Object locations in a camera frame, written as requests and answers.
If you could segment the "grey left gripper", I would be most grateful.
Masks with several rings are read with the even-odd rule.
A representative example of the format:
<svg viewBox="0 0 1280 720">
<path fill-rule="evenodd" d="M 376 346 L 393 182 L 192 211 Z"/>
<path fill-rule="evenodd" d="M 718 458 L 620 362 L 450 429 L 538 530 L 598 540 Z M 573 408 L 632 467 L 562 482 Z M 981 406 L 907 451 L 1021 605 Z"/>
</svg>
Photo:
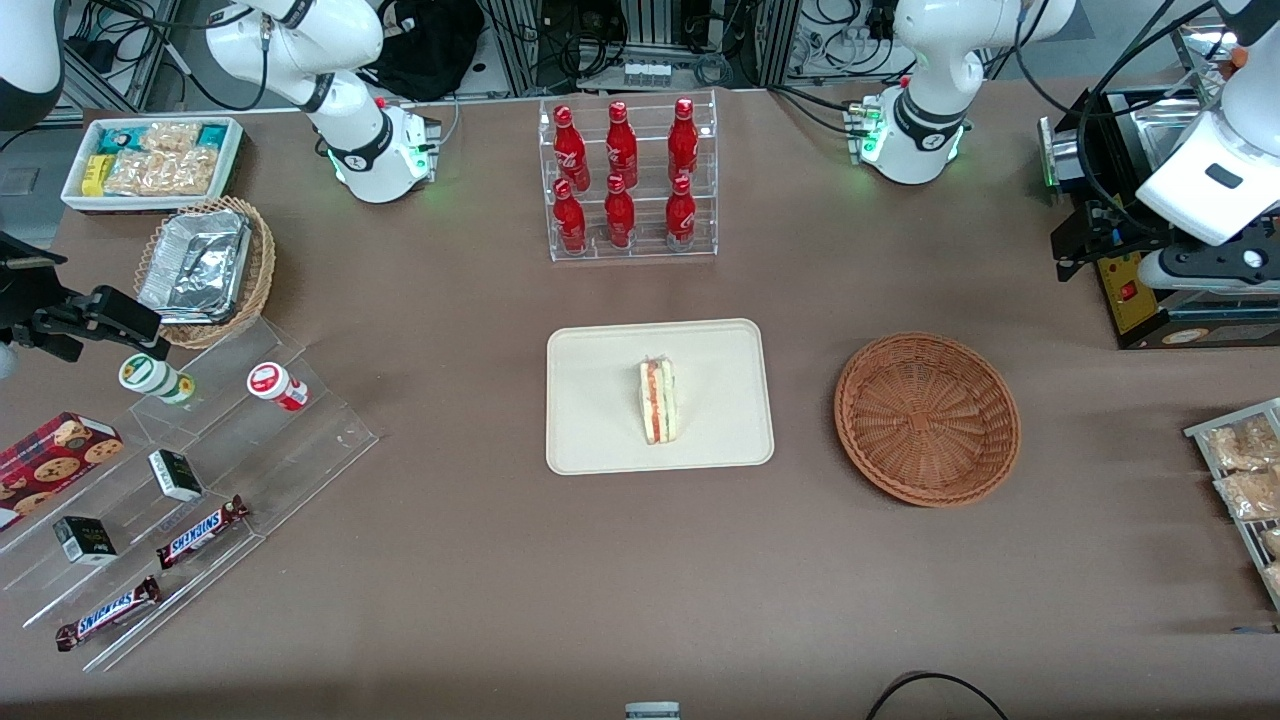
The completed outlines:
<svg viewBox="0 0 1280 720">
<path fill-rule="evenodd" d="M 1082 205 L 1085 229 L 1057 228 L 1050 234 L 1056 279 L 1069 282 L 1100 260 L 1160 247 L 1161 232 L 1123 209 L 1097 200 Z M 1221 295 L 1267 295 L 1279 291 L 1276 240 L 1235 240 L 1220 246 L 1178 242 L 1146 255 L 1139 279 L 1153 290 L 1197 290 Z"/>
</svg>

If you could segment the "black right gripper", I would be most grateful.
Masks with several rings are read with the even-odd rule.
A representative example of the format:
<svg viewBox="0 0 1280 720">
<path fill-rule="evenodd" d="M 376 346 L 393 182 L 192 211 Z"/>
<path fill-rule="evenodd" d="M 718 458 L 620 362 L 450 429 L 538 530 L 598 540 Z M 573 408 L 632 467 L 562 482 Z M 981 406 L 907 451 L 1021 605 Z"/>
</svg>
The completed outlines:
<svg viewBox="0 0 1280 720">
<path fill-rule="evenodd" d="M 1 329 L 12 328 L 12 341 L 36 348 L 64 363 L 77 363 L 81 340 L 111 341 L 133 348 L 166 348 L 161 316 L 128 293 L 97 286 L 91 293 L 65 290 L 56 266 L 67 258 L 36 249 L 1 233 Z M 51 325 L 32 325 L 42 309 L 67 301 L 72 319 Z"/>
</svg>

